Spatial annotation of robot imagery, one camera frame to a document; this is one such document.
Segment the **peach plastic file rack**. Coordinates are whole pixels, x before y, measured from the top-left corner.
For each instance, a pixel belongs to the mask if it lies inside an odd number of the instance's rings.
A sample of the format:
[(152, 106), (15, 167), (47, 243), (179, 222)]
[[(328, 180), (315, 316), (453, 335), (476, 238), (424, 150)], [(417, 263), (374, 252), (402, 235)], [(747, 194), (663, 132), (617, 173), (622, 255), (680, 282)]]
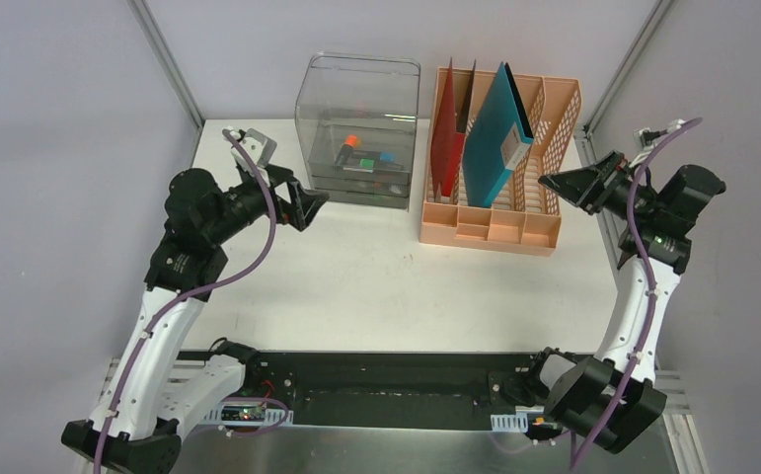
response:
[(448, 197), (433, 192), (431, 152), (425, 152), (419, 240), (424, 244), (551, 256), (562, 226), (560, 200), (538, 184), (557, 173), (582, 106), (572, 78), (516, 74), (518, 91), (534, 125), (535, 141), (490, 208), (467, 204), (459, 173)]

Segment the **black highlighter green cap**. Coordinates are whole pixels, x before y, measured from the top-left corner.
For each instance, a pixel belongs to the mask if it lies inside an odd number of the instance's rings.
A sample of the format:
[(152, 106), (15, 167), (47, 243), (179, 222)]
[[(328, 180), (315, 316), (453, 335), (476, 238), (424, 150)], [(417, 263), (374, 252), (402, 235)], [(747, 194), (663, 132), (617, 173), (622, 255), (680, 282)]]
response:
[(375, 161), (370, 158), (350, 158), (346, 160), (342, 169), (349, 172), (372, 173)]

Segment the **black highlighter orange cap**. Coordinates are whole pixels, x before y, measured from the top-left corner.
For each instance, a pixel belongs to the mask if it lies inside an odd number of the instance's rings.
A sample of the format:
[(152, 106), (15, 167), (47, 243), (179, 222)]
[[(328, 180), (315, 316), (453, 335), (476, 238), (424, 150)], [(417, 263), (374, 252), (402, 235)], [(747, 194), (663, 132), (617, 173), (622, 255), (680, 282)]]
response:
[(360, 139), (354, 134), (350, 134), (343, 142), (340, 151), (337, 154), (334, 164), (337, 167), (342, 167), (346, 161), (352, 156), (353, 152), (360, 146)]

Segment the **teal blue folder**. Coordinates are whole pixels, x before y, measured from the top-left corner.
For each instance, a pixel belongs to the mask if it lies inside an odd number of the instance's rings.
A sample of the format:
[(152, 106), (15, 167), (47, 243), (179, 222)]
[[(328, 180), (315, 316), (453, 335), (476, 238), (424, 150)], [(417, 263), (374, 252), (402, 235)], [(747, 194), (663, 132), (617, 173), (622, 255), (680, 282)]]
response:
[(510, 65), (499, 65), (469, 132), (462, 169), (469, 206), (489, 208), (534, 141)]

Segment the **black highlighter blue cap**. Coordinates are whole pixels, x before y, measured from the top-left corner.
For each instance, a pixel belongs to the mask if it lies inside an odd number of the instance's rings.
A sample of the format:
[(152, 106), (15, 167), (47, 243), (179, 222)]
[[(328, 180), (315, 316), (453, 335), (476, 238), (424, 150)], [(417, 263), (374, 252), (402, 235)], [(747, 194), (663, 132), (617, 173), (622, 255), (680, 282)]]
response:
[(374, 160), (385, 163), (396, 162), (396, 155), (388, 152), (355, 150), (353, 152), (353, 157), (358, 160)]

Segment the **clear grey drawer organizer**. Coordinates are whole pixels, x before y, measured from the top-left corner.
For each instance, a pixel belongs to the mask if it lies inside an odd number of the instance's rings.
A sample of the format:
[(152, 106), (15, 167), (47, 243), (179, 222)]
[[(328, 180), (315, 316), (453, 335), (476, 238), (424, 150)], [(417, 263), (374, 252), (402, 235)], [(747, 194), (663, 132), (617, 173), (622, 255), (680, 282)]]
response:
[[(318, 52), (308, 62), (294, 122), (310, 186), (334, 202), (406, 209), (412, 189), (419, 113), (420, 65), (413, 59)], [(372, 173), (334, 162), (354, 134), (356, 150), (388, 152)], [(390, 186), (403, 193), (393, 195)]]

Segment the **red folder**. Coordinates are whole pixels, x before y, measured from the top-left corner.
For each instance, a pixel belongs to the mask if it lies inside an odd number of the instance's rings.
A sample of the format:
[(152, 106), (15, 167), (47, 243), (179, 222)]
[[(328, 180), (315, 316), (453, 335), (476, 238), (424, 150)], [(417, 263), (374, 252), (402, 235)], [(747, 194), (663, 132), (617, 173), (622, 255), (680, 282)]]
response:
[[(432, 121), (430, 143), (430, 172), (433, 196), (436, 200), (450, 198), (458, 178), (462, 153), (467, 137), (467, 125), (473, 97), (476, 62), (469, 71), (455, 72), (449, 62), (442, 82), (441, 97)], [(456, 107), (456, 77), (467, 80), (461, 93), (461, 107)]]

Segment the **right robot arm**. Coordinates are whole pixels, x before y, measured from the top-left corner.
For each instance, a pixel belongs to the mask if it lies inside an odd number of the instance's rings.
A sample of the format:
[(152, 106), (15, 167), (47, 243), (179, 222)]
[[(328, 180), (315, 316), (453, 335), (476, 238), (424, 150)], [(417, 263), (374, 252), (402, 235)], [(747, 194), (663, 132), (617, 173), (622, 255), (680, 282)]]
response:
[(588, 214), (608, 210), (628, 227), (619, 239), (619, 289), (599, 348), (592, 355), (544, 349), (523, 375), (522, 392), (556, 424), (618, 453), (665, 409), (667, 397), (654, 386), (662, 319), (690, 261), (687, 235), (726, 184), (704, 167), (685, 165), (657, 191), (617, 151), (539, 182)]

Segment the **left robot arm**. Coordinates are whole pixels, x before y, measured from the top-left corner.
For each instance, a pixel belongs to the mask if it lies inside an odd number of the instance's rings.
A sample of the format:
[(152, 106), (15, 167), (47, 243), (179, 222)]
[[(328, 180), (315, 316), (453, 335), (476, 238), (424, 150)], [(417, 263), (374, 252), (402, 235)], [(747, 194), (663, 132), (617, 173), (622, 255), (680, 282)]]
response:
[(139, 314), (119, 366), (89, 418), (72, 421), (62, 443), (96, 473), (168, 473), (184, 440), (219, 402), (255, 397), (261, 371), (256, 351), (230, 345), (211, 356), (183, 387), (169, 391), (170, 372), (194, 321), (228, 263), (223, 244), (260, 217), (269, 225), (306, 229), (328, 201), (306, 190), (293, 172), (267, 165), (257, 180), (219, 188), (206, 170), (191, 168), (169, 185), (165, 233), (145, 278)]

